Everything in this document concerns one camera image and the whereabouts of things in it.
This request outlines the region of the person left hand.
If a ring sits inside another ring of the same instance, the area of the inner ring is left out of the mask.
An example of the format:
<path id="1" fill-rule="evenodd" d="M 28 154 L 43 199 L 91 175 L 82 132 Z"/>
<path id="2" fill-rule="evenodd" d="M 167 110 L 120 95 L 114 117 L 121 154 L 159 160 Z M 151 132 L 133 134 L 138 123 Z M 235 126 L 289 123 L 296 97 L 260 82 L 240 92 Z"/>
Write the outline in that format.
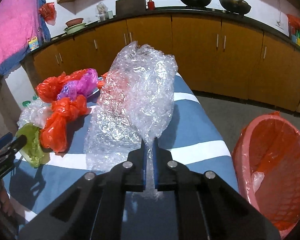
<path id="1" fill-rule="evenodd" d="M 3 180 L 0 180 L 0 210 L 8 215 L 8 217 L 14 215 L 14 208 L 5 189 Z"/>

